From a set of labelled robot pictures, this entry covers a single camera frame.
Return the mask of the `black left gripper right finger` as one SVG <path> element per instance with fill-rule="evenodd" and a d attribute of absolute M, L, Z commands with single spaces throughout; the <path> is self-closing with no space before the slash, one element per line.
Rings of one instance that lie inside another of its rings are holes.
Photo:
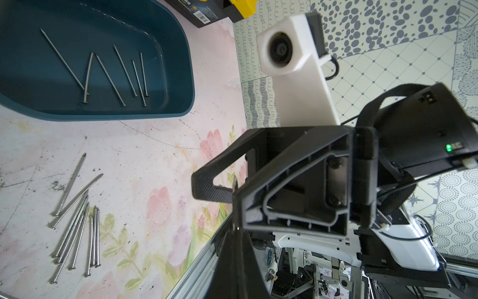
<path fill-rule="evenodd" d="M 243 230 L 236 230 L 236 266 L 237 299 L 270 298 L 257 264 L 250 236 Z"/>

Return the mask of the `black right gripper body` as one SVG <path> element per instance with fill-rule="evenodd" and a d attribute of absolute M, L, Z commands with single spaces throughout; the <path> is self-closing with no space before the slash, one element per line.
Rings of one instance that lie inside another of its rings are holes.
<path fill-rule="evenodd" d="M 246 230 L 344 237 L 377 215 L 378 133 L 325 126 L 300 136 L 242 188 Z"/>

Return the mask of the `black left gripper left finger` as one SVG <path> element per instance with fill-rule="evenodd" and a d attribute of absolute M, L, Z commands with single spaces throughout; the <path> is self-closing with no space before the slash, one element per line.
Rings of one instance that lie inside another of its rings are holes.
<path fill-rule="evenodd" d="M 237 234 L 228 231 L 205 299 L 237 299 L 238 249 Z"/>

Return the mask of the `steel nail apart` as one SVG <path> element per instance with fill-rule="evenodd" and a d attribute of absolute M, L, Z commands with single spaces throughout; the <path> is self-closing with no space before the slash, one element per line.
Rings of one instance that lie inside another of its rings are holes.
<path fill-rule="evenodd" d="M 139 54 L 140 54 L 141 70 L 142 70 L 142 76 L 143 76 L 144 95 L 145 95 L 146 97 L 149 97 L 148 86 L 147 86 L 147 79 L 146 79 L 146 72 L 145 72 L 145 68 L 144 68 L 143 53 L 140 51 Z"/>

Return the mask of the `teal plastic storage box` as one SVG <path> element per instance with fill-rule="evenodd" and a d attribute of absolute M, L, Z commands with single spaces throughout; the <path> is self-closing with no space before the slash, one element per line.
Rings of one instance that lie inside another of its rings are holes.
<path fill-rule="evenodd" d="M 85 86 L 84 91 L 42 35 L 42 28 Z M 133 97 L 115 44 L 129 73 Z M 132 59 L 144 93 L 143 53 L 149 97 L 143 107 Z M 121 97 L 103 72 L 98 54 Z M 188 114 L 195 88 L 187 36 L 158 1 L 2 1 L 1 106 L 51 121 L 137 120 Z"/>

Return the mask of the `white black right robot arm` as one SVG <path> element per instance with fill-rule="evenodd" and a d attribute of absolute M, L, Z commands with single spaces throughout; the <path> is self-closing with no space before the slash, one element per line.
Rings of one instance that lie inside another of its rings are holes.
<path fill-rule="evenodd" d="M 254 237 L 290 248 L 290 269 L 329 259 L 364 277 L 447 289 L 432 230 L 405 202 L 423 180 L 478 165 L 472 118 L 441 83 L 403 84 L 368 103 L 356 125 L 246 131 L 191 178 L 195 199 L 231 203 L 208 299 L 267 299 Z"/>

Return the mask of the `steel nail pile left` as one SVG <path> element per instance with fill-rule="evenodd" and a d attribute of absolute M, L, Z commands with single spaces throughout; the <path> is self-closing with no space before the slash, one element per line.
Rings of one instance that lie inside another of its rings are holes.
<path fill-rule="evenodd" d="M 69 196 L 69 193 L 72 189 L 72 186 L 73 186 L 73 184 L 76 180 L 76 177 L 78 176 L 78 174 L 79 174 L 79 172 L 80 172 L 80 170 L 81 170 L 81 168 L 84 164 L 84 161 L 85 161 L 86 157 L 87 157 L 86 153 L 84 153 L 80 157 L 80 160 L 79 160 L 77 166 L 75 167 L 75 169 L 73 171 L 73 174 L 71 175 L 71 177 L 70 177 L 70 179 L 69 179 L 69 181 L 68 181 L 68 183 L 67 183 L 67 185 L 66 185 L 66 187 L 63 191 L 62 197 L 60 198 L 60 203 L 57 205 L 56 210 L 52 213 L 52 216 L 57 217 L 60 214 L 61 210 L 63 209 L 63 206 L 65 205 L 65 202 L 66 202 L 66 200 Z"/>

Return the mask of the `steel nail pile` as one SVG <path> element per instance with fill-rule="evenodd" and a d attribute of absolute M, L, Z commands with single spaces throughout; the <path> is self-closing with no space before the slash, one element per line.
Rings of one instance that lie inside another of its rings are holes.
<path fill-rule="evenodd" d="M 80 208 L 80 212 L 79 212 L 78 216 L 76 217 L 76 220 L 73 222 L 73 226 L 71 227 L 71 229 L 69 230 L 69 232 L 67 234 L 64 245 L 60 248 L 60 254 L 54 260 L 55 264 L 57 265 L 57 269 L 54 272 L 51 280 L 49 281 L 49 283 L 51 285 L 55 285 L 58 282 L 61 271 L 64 268 L 64 265 L 66 263 L 68 255 L 70 254 L 70 252 L 73 248 L 74 242 L 77 238 L 77 234 L 78 234 L 78 232 L 81 228 L 82 221 L 83 221 L 83 219 L 86 215 L 86 212 L 87 212 L 87 208 L 88 208 L 88 200 L 86 200 L 82 204 L 82 206 Z"/>
<path fill-rule="evenodd" d="M 80 205 L 77 208 L 75 215 L 72 218 L 70 224 L 68 225 L 68 228 L 66 229 L 65 234 L 63 235 L 63 238 L 61 239 L 58 249 L 56 250 L 55 253 L 52 254 L 52 258 L 54 260 L 55 265 L 60 264 L 63 259 L 63 256 L 66 251 L 66 247 L 69 244 L 70 240 L 72 239 L 74 228 L 80 222 L 80 217 L 83 213 L 83 210 L 86 207 L 87 199 L 88 199 L 88 191 L 86 191 L 86 193 L 82 196 Z"/>
<path fill-rule="evenodd" d="M 66 202 L 66 200 L 69 196 L 69 193 L 72 189 L 72 186 L 73 186 L 73 184 L 76 180 L 76 177 L 78 176 L 78 174 L 79 174 L 79 172 L 80 172 L 80 170 L 81 170 L 81 168 L 84 164 L 84 161 L 85 161 L 86 157 L 87 157 L 86 153 L 84 153 L 80 157 L 80 160 L 79 160 L 77 166 L 75 167 L 75 169 L 73 171 L 73 174 L 71 175 L 71 177 L 70 177 L 70 179 L 69 179 L 69 181 L 68 181 L 68 183 L 67 183 L 67 185 L 66 185 L 66 187 L 63 191 L 62 197 L 60 198 L 60 203 L 57 205 L 56 210 L 52 213 L 52 216 L 57 217 L 60 214 L 61 210 L 63 209 L 63 206 L 65 205 L 65 202 Z"/>
<path fill-rule="evenodd" d="M 95 240 L 94 240 L 94 258 L 93 258 L 93 266 L 98 268 L 100 266 L 100 253 L 99 253 L 99 209 L 95 206 L 94 210 L 94 233 L 95 233 Z"/>
<path fill-rule="evenodd" d="M 95 240 L 95 233 L 94 233 L 94 226 L 93 226 L 93 223 L 94 223 L 94 210 L 95 210 L 95 207 L 93 208 L 92 210 L 92 213 L 90 215 L 90 239 L 89 239 L 89 248 L 88 248 L 88 264 L 87 264 L 87 270 L 84 274 L 84 277 L 87 278 L 87 277 L 90 277 L 91 276 L 91 272 L 92 272 L 92 268 L 94 268 L 93 266 L 93 258 L 94 258 L 94 240 Z"/>
<path fill-rule="evenodd" d="M 86 195 L 86 192 L 94 185 L 96 184 L 102 177 L 103 173 L 100 173 L 97 177 L 91 180 L 73 199 L 72 201 L 68 204 L 68 206 L 61 210 L 60 214 L 56 216 L 56 218 L 49 224 L 49 227 L 51 229 L 56 229 L 58 223 L 63 219 L 63 217 L 69 212 L 69 210 L 72 209 L 72 207 L 78 202 L 78 200 L 83 196 Z"/>

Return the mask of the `steel nail pile outer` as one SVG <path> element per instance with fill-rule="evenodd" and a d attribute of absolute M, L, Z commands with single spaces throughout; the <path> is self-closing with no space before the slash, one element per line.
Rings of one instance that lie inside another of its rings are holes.
<path fill-rule="evenodd" d="M 93 266 L 98 268 L 100 266 L 100 253 L 99 253 L 99 209 L 95 206 L 94 210 L 94 233 L 95 233 L 95 240 L 94 240 L 94 258 L 93 258 Z"/>

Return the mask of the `steel nail pile lower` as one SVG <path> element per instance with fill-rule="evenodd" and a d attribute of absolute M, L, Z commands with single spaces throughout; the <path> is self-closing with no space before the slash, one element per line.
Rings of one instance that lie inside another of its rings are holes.
<path fill-rule="evenodd" d="M 91 272 L 92 272 L 92 268 L 94 268 L 93 266 L 93 258 L 94 258 L 94 240 L 95 240 L 95 233 L 94 233 L 94 226 L 93 226 L 93 223 L 94 223 L 94 210 L 95 210 L 95 207 L 93 208 L 92 210 L 92 213 L 90 215 L 90 239 L 89 239 L 89 248 L 88 248 L 88 264 L 87 264 L 87 270 L 84 274 L 84 277 L 87 278 L 87 277 L 90 277 L 91 276 Z"/>

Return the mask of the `steel nail pile middle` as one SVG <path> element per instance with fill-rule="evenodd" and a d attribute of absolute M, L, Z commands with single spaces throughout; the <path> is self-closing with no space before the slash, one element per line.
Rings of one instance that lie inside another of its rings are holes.
<path fill-rule="evenodd" d="M 49 227 L 51 229 L 56 229 L 58 223 L 63 219 L 63 217 L 69 212 L 69 210 L 72 209 L 72 207 L 78 202 L 78 200 L 83 196 L 86 195 L 86 192 L 94 185 L 96 184 L 102 177 L 103 173 L 100 173 L 97 177 L 91 180 L 73 199 L 72 201 L 68 204 L 68 206 L 61 210 L 60 214 L 56 216 L 56 218 L 49 224 Z"/>

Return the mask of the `steel nail pile right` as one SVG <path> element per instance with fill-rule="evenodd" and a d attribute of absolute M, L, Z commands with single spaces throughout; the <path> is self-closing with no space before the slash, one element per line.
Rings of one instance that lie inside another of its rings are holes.
<path fill-rule="evenodd" d="M 72 218 L 70 224 L 68 225 L 68 228 L 66 229 L 65 234 L 63 235 L 63 238 L 61 239 L 58 249 L 56 250 L 55 253 L 52 254 L 52 258 L 54 260 L 55 265 L 60 264 L 63 259 L 63 256 L 66 251 L 66 247 L 69 244 L 70 240 L 72 239 L 74 228 L 80 222 L 80 217 L 83 213 L 83 210 L 86 207 L 87 199 L 88 199 L 88 191 L 86 191 L 86 193 L 82 196 L 80 205 L 77 208 L 75 215 Z"/>

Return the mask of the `steel nail pile far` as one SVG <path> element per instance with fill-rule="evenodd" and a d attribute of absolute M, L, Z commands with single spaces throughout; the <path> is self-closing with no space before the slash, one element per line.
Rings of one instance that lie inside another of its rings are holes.
<path fill-rule="evenodd" d="M 81 228 L 82 221 L 83 221 L 83 219 L 86 215 L 86 212 L 87 212 L 87 208 L 88 208 L 88 200 L 86 200 L 82 204 L 82 206 L 80 208 L 80 212 L 79 212 L 78 216 L 76 217 L 76 220 L 73 222 L 73 226 L 71 227 L 71 229 L 69 230 L 69 232 L 67 234 L 64 245 L 60 248 L 60 254 L 54 260 L 55 264 L 57 265 L 57 269 L 54 272 L 51 280 L 49 281 L 49 283 L 51 285 L 55 285 L 58 282 L 61 271 L 64 268 L 64 265 L 66 263 L 68 255 L 70 254 L 70 252 L 73 248 L 74 242 L 77 238 L 77 234 L 78 234 L 78 232 Z"/>

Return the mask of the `yellow black toolbox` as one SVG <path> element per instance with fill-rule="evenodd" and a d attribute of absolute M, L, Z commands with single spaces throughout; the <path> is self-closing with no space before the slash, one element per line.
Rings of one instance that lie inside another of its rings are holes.
<path fill-rule="evenodd" d="M 236 23 L 255 14 L 257 0 L 166 0 L 195 27 L 223 19 Z"/>

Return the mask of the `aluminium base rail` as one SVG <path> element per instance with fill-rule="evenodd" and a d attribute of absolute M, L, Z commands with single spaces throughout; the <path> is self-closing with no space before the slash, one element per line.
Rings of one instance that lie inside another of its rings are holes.
<path fill-rule="evenodd" d="M 225 234 L 230 228 L 231 215 L 204 245 L 192 265 L 172 289 L 167 299 L 204 299 L 215 274 Z"/>

